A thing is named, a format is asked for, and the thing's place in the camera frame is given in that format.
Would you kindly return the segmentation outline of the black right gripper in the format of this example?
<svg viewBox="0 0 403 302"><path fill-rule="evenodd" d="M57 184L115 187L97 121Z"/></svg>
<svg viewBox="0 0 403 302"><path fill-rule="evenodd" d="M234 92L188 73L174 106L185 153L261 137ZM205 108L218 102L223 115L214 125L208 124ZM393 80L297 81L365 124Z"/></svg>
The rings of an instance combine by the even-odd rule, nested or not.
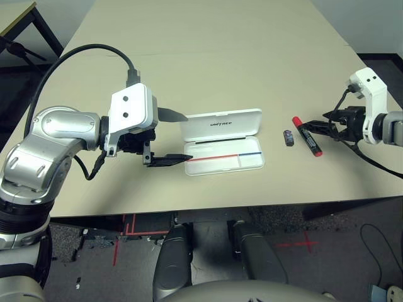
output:
<svg viewBox="0 0 403 302"><path fill-rule="evenodd" d="M306 123L306 129L312 133L338 133L338 138L349 142L359 142L363 139L364 106L348 106L345 109L329 111L324 113L323 117L346 128L338 133L334 123L312 120Z"/></svg>

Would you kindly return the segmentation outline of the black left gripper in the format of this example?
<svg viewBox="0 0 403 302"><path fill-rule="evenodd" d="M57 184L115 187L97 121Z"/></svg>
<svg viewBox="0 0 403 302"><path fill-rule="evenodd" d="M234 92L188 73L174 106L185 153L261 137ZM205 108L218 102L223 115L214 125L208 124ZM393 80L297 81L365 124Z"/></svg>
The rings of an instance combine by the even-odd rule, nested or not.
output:
<svg viewBox="0 0 403 302"><path fill-rule="evenodd" d="M177 111L160 108L157 109L158 119L161 122L178 123L188 121L188 118ZM156 139L155 129L133 134L126 133L119 138L118 150L133 154L143 154L143 164L146 166L173 166L192 159L191 155L167 154L163 157L155 157L150 150L150 142Z"/></svg>

